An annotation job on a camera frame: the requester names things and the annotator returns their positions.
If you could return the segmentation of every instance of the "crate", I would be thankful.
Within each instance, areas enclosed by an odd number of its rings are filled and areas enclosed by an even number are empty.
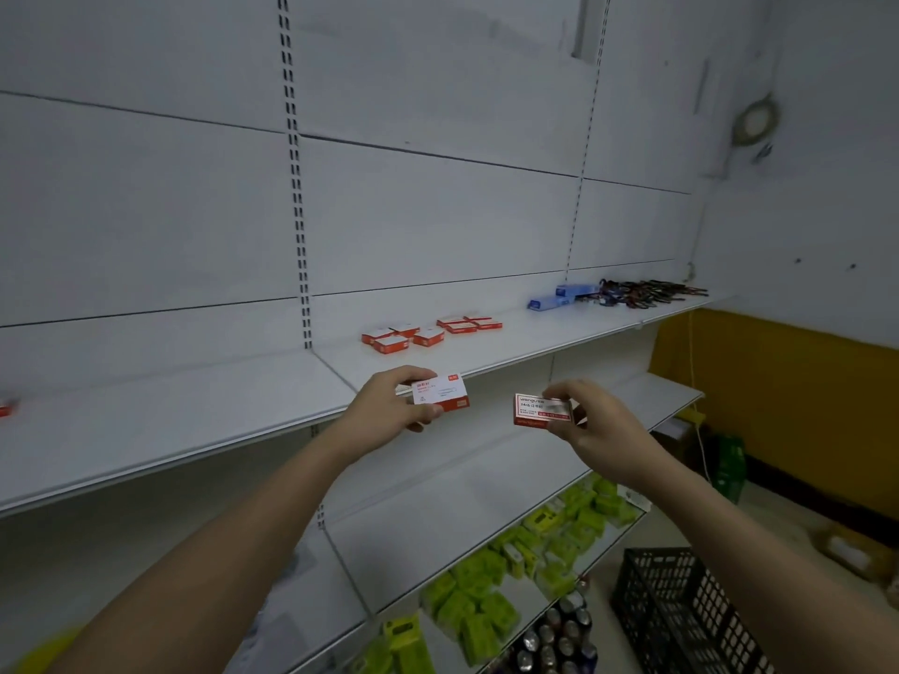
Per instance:
[[[690,548],[626,549],[612,609],[646,674],[774,674]]]

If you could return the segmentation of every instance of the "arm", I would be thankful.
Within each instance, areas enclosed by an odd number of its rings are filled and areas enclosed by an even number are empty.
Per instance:
[[[421,432],[440,416],[395,393],[434,375],[414,366],[373,375],[343,417],[109,603],[50,672],[221,672],[331,483],[403,428]]]
[[[670,456],[616,397],[590,381],[544,396],[573,398],[575,422],[550,430],[593,470],[648,496],[680,528],[784,674],[886,674],[899,662],[887,615],[824,575]]]

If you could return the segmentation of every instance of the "forearm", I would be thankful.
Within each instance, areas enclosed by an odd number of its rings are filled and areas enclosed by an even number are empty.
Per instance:
[[[779,672],[894,671],[893,623],[664,455],[641,487],[678,526]]]
[[[329,432],[135,580],[51,671],[221,672],[347,464]]]

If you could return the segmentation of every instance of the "tiled floor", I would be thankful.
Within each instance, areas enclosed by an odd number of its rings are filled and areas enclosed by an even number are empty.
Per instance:
[[[752,516],[794,551],[821,567],[828,575],[851,589],[870,598],[871,602],[888,612],[899,625],[899,611],[885,601],[881,590],[856,577],[851,572],[819,554],[809,540],[809,532],[828,523],[818,514],[797,506],[772,492],[747,484],[740,508]],[[612,549],[593,569],[591,596],[588,601],[593,616],[592,641],[599,651],[597,672],[606,674],[640,674],[634,652],[618,619],[609,607],[609,598],[618,578],[624,549],[627,547],[688,546],[687,540],[672,521],[659,509],[653,509],[622,543]]]

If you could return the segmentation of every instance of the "yellow painted wall section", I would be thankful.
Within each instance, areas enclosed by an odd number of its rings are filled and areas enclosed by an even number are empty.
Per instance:
[[[695,387],[716,431],[767,464],[899,520],[899,351],[715,310],[665,322],[650,370]]]

